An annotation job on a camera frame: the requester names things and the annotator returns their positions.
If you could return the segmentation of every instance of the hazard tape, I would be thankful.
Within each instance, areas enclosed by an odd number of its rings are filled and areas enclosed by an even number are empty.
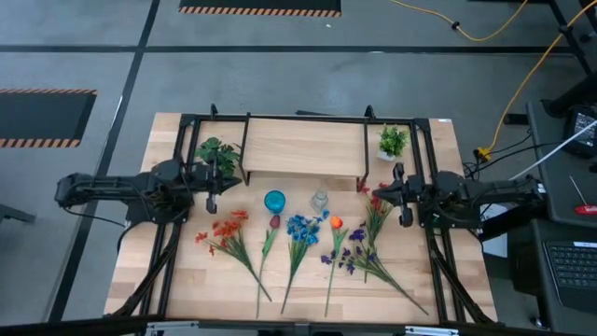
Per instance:
[[[0,148],[72,148],[78,139],[0,139]]]
[[[178,12],[185,14],[235,14],[235,15],[271,15],[271,16],[307,16],[339,18],[339,10],[320,9],[272,9],[272,8],[236,8],[236,7],[180,7]]]
[[[97,95],[97,90],[89,89],[0,89],[0,93],[91,93]]]

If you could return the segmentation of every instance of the wooden tabletop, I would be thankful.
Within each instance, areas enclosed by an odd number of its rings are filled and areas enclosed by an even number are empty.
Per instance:
[[[180,114],[157,114],[149,135],[142,171],[148,171],[156,163],[172,157],[179,120]],[[461,174],[461,160],[451,121],[432,119],[430,123],[438,169]],[[393,164],[376,158],[381,130],[381,125],[368,126],[370,165],[368,184],[370,186],[392,180]],[[422,147],[424,171],[429,175],[423,135],[421,133],[418,135]],[[204,121],[201,123],[199,143],[210,136],[216,136],[224,143],[240,144],[243,123]],[[404,162],[406,175],[415,173],[410,147],[404,150],[399,160]],[[207,231],[211,236],[212,223],[215,220],[228,218],[229,212],[233,210],[247,210],[249,220],[243,226],[243,235],[249,257],[257,268],[261,261],[265,231],[271,218],[263,205],[265,194],[272,189],[281,190],[285,194],[286,207],[282,213],[285,223],[295,214],[314,216],[309,200],[321,187],[327,189],[328,208],[332,215],[341,217],[346,227],[353,229],[364,221],[365,200],[363,195],[355,192],[353,178],[253,173],[248,187],[239,185],[227,190],[221,197],[217,197],[216,215],[210,215],[205,211],[206,196],[197,194],[196,206],[191,210],[189,220],[182,229],[167,317],[199,320],[254,320],[257,299],[255,280],[235,259],[221,253],[216,253],[212,257],[208,252],[208,245],[195,244],[195,235],[199,231]],[[349,275],[343,270],[337,270],[334,274],[328,316],[324,317],[330,269],[329,266],[321,263],[320,256],[328,254],[333,246],[331,229],[325,222],[322,225],[320,242],[309,248],[295,276],[285,313],[280,315],[289,276],[287,244],[290,242],[290,237],[286,235],[285,224],[283,224],[283,230],[279,232],[266,261],[262,278],[263,285],[269,291],[273,302],[261,299],[259,319],[436,324],[437,308],[424,232],[416,223],[407,229],[400,227],[399,215],[400,210],[395,208],[383,226],[377,240],[379,256],[398,284],[405,288],[430,315],[423,314],[379,279],[370,276],[365,284],[363,273],[356,271],[354,275]],[[151,223],[140,224],[123,240],[105,306],[107,313],[119,308],[145,276],[156,228]],[[169,232],[170,227],[167,228],[166,240]],[[483,312],[496,319],[480,243],[464,230],[452,230],[451,238],[461,282]],[[150,312],[157,311],[160,289],[161,279],[159,278],[153,292]],[[445,280],[444,293],[449,316],[453,318],[450,287]]]
[[[365,174],[364,132],[363,125],[352,123],[250,119],[243,168],[360,177]]]

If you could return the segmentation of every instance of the potted plant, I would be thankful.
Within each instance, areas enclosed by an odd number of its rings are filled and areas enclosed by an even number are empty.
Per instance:
[[[408,141],[407,132],[399,132],[396,126],[383,126],[380,150],[377,154],[378,158],[385,161],[394,161],[397,156],[402,155],[402,149]]]
[[[195,152],[195,155],[206,163],[216,158],[217,168],[224,176],[234,175],[234,164],[241,157],[238,153],[234,152],[234,148],[231,145],[222,144],[216,137],[211,137],[202,143]]]

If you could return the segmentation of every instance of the gray floor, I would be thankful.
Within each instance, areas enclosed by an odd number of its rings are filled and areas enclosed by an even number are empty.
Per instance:
[[[5,0],[0,12],[0,45],[136,45],[149,0],[93,4],[75,0]],[[177,1],[162,0],[148,44],[215,45],[380,45],[471,46],[438,18],[385,0],[344,0],[341,19],[189,16]],[[429,0],[463,23],[473,35],[499,27],[514,4]],[[570,18],[576,2],[562,2]],[[549,9],[532,5],[494,46],[545,46],[557,34]],[[583,18],[578,32],[587,31]],[[595,47],[588,46],[589,53]],[[132,53],[0,53],[0,87],[90,88],[98,90],[82,145],[76,149],[0,149],[0,203],[37,214],[34,224],[0,226],[0,325],[47,317],[76,227],[76,218],[53,201],[56,181],[73,172],[91,173],[118,106]],[[454,120],[463,160],[491,142],[507,101],[538,55],[422,55],[363,53],[151,53],[143,58],[109,173],[138,172],[156,112],[252,111],[292,114],[297,109],[337,115],[377,114]],[[583,73],[574,58],[554,56],[537,72],[514,105],[554,97]],[[505,127],[499,147],[522,139],[524,127]],[[532,153],[483,172],[483,179],[507,178],[533,162]],[[124,218],[124,208],[102,204],[99,216]],[[116,261],[120,229],[94,223],[64,318],[100,316]],[[531,327],[534,308],[492,278],[501,321]],[[520,300],[524,304],[515,304]]]

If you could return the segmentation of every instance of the blue cup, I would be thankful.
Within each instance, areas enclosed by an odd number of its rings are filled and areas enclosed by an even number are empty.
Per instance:
[[[278,215],[284,210],[284,205],[286,204],[286,197],[283,195],[281,191],[272,190],[265,195],[265,199],[263,200],[265,203],[265,207],[270,210],[271,213],[274,215]]]

